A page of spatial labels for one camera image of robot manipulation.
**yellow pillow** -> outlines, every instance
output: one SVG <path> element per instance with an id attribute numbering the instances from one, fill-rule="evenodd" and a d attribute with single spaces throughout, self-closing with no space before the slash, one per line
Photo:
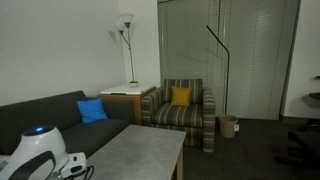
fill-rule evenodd
<path id="1" fill-rule="evenodd" d="M 178 88 L 172 86 L 172 106 L 189 106 L 192 88 Z"/>

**blue light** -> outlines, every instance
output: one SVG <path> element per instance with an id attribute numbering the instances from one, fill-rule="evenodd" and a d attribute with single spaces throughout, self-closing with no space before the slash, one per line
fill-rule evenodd
<path id="1" fill-rule="evenodd" d="M 36 131 L 37 131 L 37 132 L 42 131 L 42 130 L 43 130 L 42 127 L 36 128 Z"/>

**striped armchair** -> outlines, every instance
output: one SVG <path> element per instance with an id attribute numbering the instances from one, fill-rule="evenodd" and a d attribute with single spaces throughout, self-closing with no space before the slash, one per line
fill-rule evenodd
<path id="1" fill-rule="evenodd" d="M 189 106 L 172 106 L 172 86 L 191 87 Z M 185 131 L 184 144 L 213 152 L 215 133 L 215 100 L 202 79 L 165 79 L 162 87 L 141 99 L 142 125 Z"/>

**gray coffee table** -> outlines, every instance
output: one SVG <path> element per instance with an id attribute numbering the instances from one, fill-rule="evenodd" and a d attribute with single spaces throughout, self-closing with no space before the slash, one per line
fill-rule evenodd
<path id="1" fill-rule="evenodd" d="M 130 125 L 87 159 L 95 167 L 92 179 L 145 180 L 183 178 L 186 133 Z"/>

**white robot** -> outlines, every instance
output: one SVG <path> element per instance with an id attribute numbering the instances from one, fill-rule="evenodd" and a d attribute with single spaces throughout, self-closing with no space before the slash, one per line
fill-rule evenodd
<path id="1" fill-rule="evenodd" d="M 43 126 L 22 134 L 18 148 L 0 164 L 0 180 L 64 179 L 86 169 L 85 154 L 67 154 L 60 131 Z"/>

